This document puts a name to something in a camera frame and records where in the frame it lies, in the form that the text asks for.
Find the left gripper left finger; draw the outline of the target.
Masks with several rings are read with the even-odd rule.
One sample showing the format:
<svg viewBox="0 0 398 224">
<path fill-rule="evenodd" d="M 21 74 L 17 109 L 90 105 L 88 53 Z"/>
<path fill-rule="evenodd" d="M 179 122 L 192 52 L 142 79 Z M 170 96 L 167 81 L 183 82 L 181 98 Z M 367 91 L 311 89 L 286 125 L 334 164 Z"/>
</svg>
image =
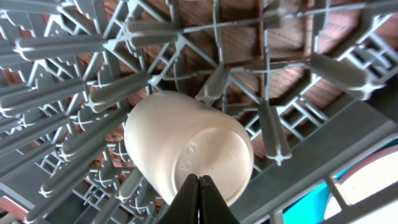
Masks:
<svg viewBox="0 0 398 224">
<path fill-rule="evenodd" d="M 199 204 L 199 179 L 189 174 L 157 224 L 197 224 Z"/>
</svg>

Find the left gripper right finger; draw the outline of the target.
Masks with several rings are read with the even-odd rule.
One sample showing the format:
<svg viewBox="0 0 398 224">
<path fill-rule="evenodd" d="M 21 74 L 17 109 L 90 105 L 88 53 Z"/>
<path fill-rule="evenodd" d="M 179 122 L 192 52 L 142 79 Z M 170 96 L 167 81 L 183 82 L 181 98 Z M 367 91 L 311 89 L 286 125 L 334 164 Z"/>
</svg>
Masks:
<svg viewBox="0 0 398 224">
<path fill-rule="evenodd" d="M 199 178 L 200 224 L 239 224 L 209 175 Z"/>
</svg>

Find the white paper cup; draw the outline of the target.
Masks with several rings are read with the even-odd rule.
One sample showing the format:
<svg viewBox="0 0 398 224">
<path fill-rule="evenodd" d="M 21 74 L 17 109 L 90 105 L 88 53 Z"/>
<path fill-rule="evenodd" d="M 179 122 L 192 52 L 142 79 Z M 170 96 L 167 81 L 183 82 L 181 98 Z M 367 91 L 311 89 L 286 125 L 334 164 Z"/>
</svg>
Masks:
<svg viewBox="0 0 398 224">
<path fill-rule="evenodd" d="M 174 91 L 138 102 L 126 121 L 124 143 L 134 165 L 167 204 L 187 176 L 195 174 L 209 175 L 232 205 L 254 166 L 252 142 L 240 122 Z"/>
</svg>

